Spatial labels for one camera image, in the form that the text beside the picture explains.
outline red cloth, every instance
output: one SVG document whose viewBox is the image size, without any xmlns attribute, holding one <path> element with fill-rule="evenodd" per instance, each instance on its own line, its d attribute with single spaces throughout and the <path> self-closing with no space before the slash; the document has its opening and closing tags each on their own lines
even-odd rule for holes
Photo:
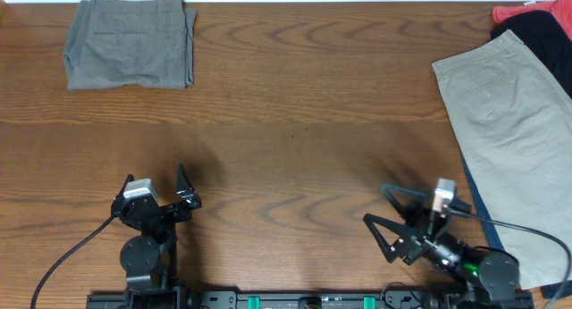
<svg viewBox="0 0 572 309">
<path fill-rule="evenodd" d="M 492 9 L 492 17 L 497 23 L 520 13 L 527 13 L 534 10 L 542 10 L 552 13 L 556 21 L 566 31 L 572 39 L 572 0 L 558 0 L 552 2 L 539 2 L 537 4 L 523 6 L 495 6 Z"/>
</svg>

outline folded gray cloth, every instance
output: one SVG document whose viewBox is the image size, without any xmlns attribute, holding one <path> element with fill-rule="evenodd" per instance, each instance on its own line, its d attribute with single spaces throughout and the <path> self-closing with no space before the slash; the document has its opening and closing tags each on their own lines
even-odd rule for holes
<svg viewBox="0 0 572 309">
<path fill-rule="evenodd" d="M 183 0 L 81 1 L 63 50 L 68 89 L 192 85 L 196 17 Z"/>
</svg>

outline wire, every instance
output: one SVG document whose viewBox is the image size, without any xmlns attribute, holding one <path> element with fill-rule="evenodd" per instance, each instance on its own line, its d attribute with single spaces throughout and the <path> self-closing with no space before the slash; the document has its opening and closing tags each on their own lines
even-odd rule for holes
<svg viewBox="0 0 572 309">
<path fill-rule="evenodd" d="M 527 228 L 525 226 L 506 223 L 503 221 L 489 220 L 489 219 L 485 219 L 485 218 L 482 218 L 482 217 L 477 216 L 477 215 L 473 215 L 471 213 L 465 213 L 465 212 L 457 211 L 453 208 L 450 208 L 450 213 L 453 215 L 460 216 L 460 217 L 467 217 L 467 218 L 474 219 L 474 220 L 485 221 L 487 223 L 494 224 L 494 225 L 500 225 L 500 226 L 503 226 L 503 227 L 509 228 L 509 229 L 522 230 L 524 232 L 533 233 L 533 234 L 539 235 L 543 238 L 547 238 L 551 241 L 554 241 L 559 246 L 562 246 L 562 248 L 564 249 L 564 252 L 566 252 L 566 256 L 568 258 L 564 278 L 562 279 L 562 282 L 560 283 L 558 289 L 554 293 L 554 296 L 552 296 L 551 301 L 548 304 L 546 304 L 544 306 L 544 308 L 549 309 L 552 305 L 554 305 L 556 303 L 556 301 L 558 301 L 558 299 L 560 298 L 560 295 L 562 295 L 562 293 L 564 292 L 564 288 L 566 287 L 566 284 L 568 283 L 568 276 L 570 275 L 570 271 L 572 270 L 572 254 L 570 253 L 570 249 L 568 248 L 568 246 L 564 242 L 562 242 L 559 238 L 556 238 L 556 237 L 554 237 L 548 233 L 544 233 L 540 230 Z"/>
<path fill-rule="evenodd" d="M 101 224 L 101 226 L 99 228 L 97 228 L 95 231 L 93 231 L 93 233 L 91 233 L 87 238 L 84 238 L 83 241 L 81 241 L 80 243 L 78 243 L 77 246 L 74 246 L 70 251 L 68 251 L 65 255 L 63 255 L 57 262 L 54 263 L 54 265 L 52 265 L 52 267 L 50 268 L 50 270 L 48 270 L 46 272 L 46 274 L 44 275 L 44 278 L 42 278 L 42 280 L 38 283 L 38 286 L 36 287 L 36 291 L 34 292 L 34 296 L 32 297 L 32 301 L 29 305 L 30 309 L 36 309 L 36 302 L 38 301 L 38 296 L 39 296 L 39 291 L 42 289 L 42 287 L 44 287 L 44 283 L 46 283 L 47 279 L 50 277 L 50 275 L 52 275 L 52 273 L 54 273 L 54 270 L 60 265 L 62 264 L 62 262 L 67 259 L 70 255 L 72 255 L 74 252 L 78 251 L 78 249 L 80 247 L 82 247 L 83 245 L 85 245 L 86 243 L 88 243 L 94 236 L 96 236 L 99 232 L 101 232 L 103 229 L 105 229 L 105 227 L 107 225 L 109 225 L 109 223 L 111 223 L 111 221 L 113 221 L 115 218 L 114 215 L 112 215 L 109 219 L 107 219 L 103 224 Z"/>
<path fill-rule="evenodd" d="M 385 288 L 383 288 L 383 290 L 382 290 L 382 299 L 385 297 L 385 289 L 387 289 L 387 288 L 389 288 L 389 287 L 391 287 L 391 286 L 393 286 L 393 285 L 396 285 L 396 284 L 399 284 L 399 285 L 401 285 L 401 286 L 403 286 L 403 287 L 406 287 L 406 286 L 407 286 L 407 285 L 406 285 L 405 283 L 403 283 L 403 282 L 398 282 L 398 281 L 390 282 L 390 283 L 389 283 L 387 286 L 385 286 Z M 423 305 L 423 302 L 421 301 L 421 299 L 419 299 L 419 298 L 413 293 L 413 291 L 409 290 L 409 293 L 411 294 L 411 296 L 412 296 L 420 305 Z"/>
</svg>

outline black cloth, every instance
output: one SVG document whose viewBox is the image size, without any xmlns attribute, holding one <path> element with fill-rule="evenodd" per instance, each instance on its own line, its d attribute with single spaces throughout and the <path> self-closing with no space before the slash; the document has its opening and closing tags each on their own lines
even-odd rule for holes
<svg viewBox="0 0 572 309">
<path fill-rule="evenodd" d="M 572 97 L 572 40 L 552 14 L 531 11 L 506 19 L 491 32 L 491 38 L 511 29 L 548 68 Z"/>
</svg>

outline wood grain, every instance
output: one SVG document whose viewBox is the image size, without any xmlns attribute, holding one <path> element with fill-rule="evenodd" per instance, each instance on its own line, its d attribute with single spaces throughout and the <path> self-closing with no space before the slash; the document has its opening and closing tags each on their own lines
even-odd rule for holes
<svg viewBox="0 0 572 309">
<path fill-rule="evenodd" d="M 470 201 L 431 63 L 488 39 L 492 4 L 191 4 L 187 90 L 66 90 L 74 4 L 15 4 L 0 26 L 0 306 L 109 214 L 128 173 L 176 200 L 183 161 L 204 208 L 178 228 L 191 286 L 382 289 L 443 277 L 384 261 L 361 218 L 397 220 L 378 185 L 456 180 Z M 480 225 L 453 232 L 484 244 Z M 67 260 L 40 308 L 122 290 L 118 221 Z M 563 301 L 560 307 L 572 306 Z"/>
</svg>

